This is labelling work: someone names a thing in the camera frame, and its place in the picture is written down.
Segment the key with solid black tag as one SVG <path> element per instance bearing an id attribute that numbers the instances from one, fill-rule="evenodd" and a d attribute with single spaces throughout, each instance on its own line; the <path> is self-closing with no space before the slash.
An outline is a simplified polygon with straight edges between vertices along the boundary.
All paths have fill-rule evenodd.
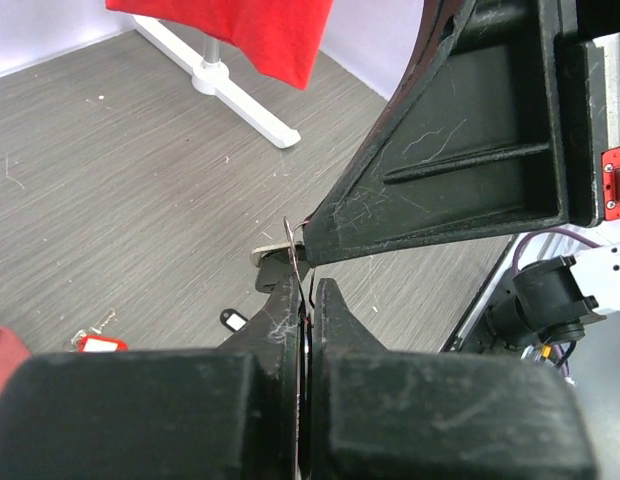
<path id="1" fill-rule="evenodd" d="M 307 261 L 305 245 L 301 242 L 295 244 L 296 263 L 293 263 L 290 255 L 290 245 L 280 243 L 254 249 L 250 254 L 250 260 L 257 268 L 255 289 L 260 293 L 270 294 L 278 282 L 284 277 L 294 275 L 299 289 L 305 276 L 310 270 Z"/>

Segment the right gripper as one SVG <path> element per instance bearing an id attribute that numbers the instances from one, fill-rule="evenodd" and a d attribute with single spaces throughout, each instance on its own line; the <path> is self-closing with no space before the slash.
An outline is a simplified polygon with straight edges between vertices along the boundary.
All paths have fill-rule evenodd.
<path id="1" fill-rule="evenodd" d="M 574 154 L 574 223 L 605 217 L 603 153 L 620 147 L 620 1 L 578 1 L 579 121 Z"/>

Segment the large metal keyring with clips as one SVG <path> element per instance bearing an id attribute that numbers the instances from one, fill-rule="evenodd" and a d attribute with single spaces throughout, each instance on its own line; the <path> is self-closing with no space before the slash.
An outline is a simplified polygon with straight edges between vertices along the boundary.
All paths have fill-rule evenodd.
<path id="1" fill-rule="evenodd" d="M 295 240 L 295 233 L 306 224 L 304 220 L 293 227 L 287 217 L 283 219 L 284 230 L 288 241 L 289 261 L 296 277 L 296 286 L 300 296 L 298 307 L 298 348 L 297 348 L 297 465 L 301 479 L 311 478 L 310 430 L 311 430 L 311 382 L 312 382 L 312 343 L 314 303 L 303 289 L 301 275 L 300 243 Z"/>

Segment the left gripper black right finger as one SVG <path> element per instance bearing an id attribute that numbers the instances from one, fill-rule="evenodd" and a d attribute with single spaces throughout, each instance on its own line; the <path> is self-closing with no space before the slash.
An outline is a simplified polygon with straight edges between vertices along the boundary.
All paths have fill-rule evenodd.
<path id="1" fill-rule="evenodd" d="M 315 296 L 314 479 L 594 479 L 573 391 L 551 368 L 386 349 L 331 278 Z"/>

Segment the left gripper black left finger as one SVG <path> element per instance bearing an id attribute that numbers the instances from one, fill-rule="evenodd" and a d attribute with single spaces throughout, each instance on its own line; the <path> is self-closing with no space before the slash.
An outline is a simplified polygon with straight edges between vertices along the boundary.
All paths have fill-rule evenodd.
<path id="1" fill-rule="evenodd" d="M 215 348 L 53 353 L 0 395 L 0 479 L 297 479 L 294 277 Z"/>

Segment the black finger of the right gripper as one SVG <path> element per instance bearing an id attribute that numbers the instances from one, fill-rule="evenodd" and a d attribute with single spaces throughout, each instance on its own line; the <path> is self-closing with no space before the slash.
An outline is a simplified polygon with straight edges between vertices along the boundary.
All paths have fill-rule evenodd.
<path id="1" fill-rule="evenodd" d="M 406 71 L 303 230 L 313 266 L 602 221 L 581 1 L 428 1 Z"/>

